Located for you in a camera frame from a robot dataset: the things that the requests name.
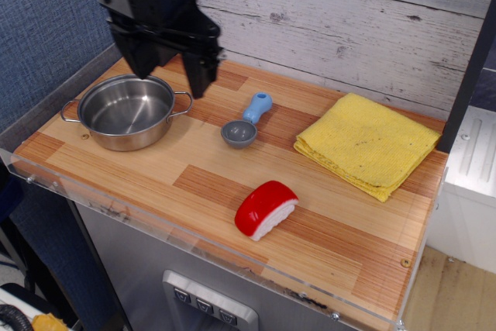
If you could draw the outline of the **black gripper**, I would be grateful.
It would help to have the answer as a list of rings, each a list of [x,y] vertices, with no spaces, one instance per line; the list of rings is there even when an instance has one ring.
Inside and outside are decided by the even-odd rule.
[[[180,50],[194,99],[217,80],[220,28],[197,0],[100,0],[115,44],[133,73],[151,75]]]

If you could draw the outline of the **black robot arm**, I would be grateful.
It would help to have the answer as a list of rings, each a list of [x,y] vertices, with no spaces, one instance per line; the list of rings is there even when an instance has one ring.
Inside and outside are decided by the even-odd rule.
[[[181,55],[191,94],[202,98],[217,78],[219,26],[197,0],[99,0],[115,45],[141,79]]]

